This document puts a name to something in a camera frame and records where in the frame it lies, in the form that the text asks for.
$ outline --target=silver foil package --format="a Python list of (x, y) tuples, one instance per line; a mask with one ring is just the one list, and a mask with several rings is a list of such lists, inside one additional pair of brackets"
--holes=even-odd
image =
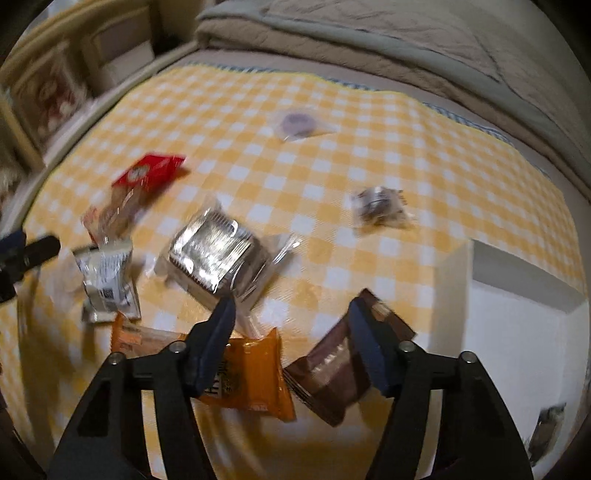
[(82, 307), (84, 322), (113, 322), (117, 312), (130, 320), (141, 318), (131, 279), (132, 251), (133, 244), (128, 239), (73, 251), (87, 295)]
[[(277, 265), (299, 244), (292, 234), (258, 238), (210, 200), (173, 237), (155, 273), (174, 280), (210, 310), (231, 294), (239, 310), (248, 315)], [(262, 336), (252, 325), (251, 319), (241, 333)]]
[(222, 212), (208, 210), (173, 239), (168, 260), (190, 282), (191, 295), (207, 308), (231, 291), (244, 301), (269, 252), (246, 228)]

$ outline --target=small plastic bag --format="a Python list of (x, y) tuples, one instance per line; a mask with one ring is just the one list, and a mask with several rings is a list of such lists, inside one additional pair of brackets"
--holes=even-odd
[(174, 280), (209, 310), (223, 296), (233, 295), (237, 330), (260, 338), (250, 311), (279, 264), (299, 244), (292, 233), (259, 239), (210, 197), (162, 251), (154, 273)]
[(152, 195), (173, 181), (185, 157), (148, 154), (111, 184), (108, 203), (92, 205), (82, 217), (92, 241), (98, 245), (121, 238), (140, 208)]
[(335, 129), (322, 121), (314, 110), (297, 108), (279, 110), (269, 118), (277, 138), (284, 142), (334, 133)]
[(407, 201), (402, 195), (402, 190), (370, 187), (354, 195), (351, 204), (355, 228), (370, 225), (407, 228), (414, 220), (414, 215), (406, 208)]
[(131, 240), (118, 240), (72, 252), (87, 295), (82, 307), (84, 322), (113, 322), (117, 312), (132, 320), (141, 318), (138, 294), (131, 279), (132, 251)]

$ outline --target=brown snack package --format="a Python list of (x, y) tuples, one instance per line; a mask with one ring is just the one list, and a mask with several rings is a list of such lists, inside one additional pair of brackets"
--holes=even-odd
[[(367, 288), (359, 293), (377, 320), (387, 322), (402, 340), (416, 333)], [(297, 397), (322, 420), (336, 427), (346, 409), (371, 385), (351, 338), (347, 314), (306, 356), (284, 369), (285, 380)]]

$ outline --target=white snack package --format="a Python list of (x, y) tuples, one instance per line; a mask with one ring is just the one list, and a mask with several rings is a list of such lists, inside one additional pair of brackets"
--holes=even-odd
[(82, 307), (84, 322), (113, 322), (117, 312), (129, 320), (141, 318), (138, 295), (131, 280), (132, 250), (131, 240), (126, 239), (73, 251), (88, 296)]

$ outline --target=orange snack package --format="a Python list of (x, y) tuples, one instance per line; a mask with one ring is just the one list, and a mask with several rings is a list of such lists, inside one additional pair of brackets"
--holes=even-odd
[(230, 338), (213, 385), (199, 400), (207, 405), (266, 412), (282, 421), (295, 420), (280, 349), (276, 328), (261, 340)]
[(169, 343), (185, 340), (186, 337), (184, 333), (166, 332), (135, 325), (118, 312), (111, 330), (111, 352), (124, 353), (127, 358), (153, 355)]
[[(166, 332), (131, 323), (118, 313), (111, 333), (111, 351), (127, 358), (158, 353), (183, 333)], [(281, 368), (281, 338), (276, 328), (260, 340), (230, 338), (211, 388), (199, 400), (207, 405), (252, 410), (282, 421), (296, 418)]]

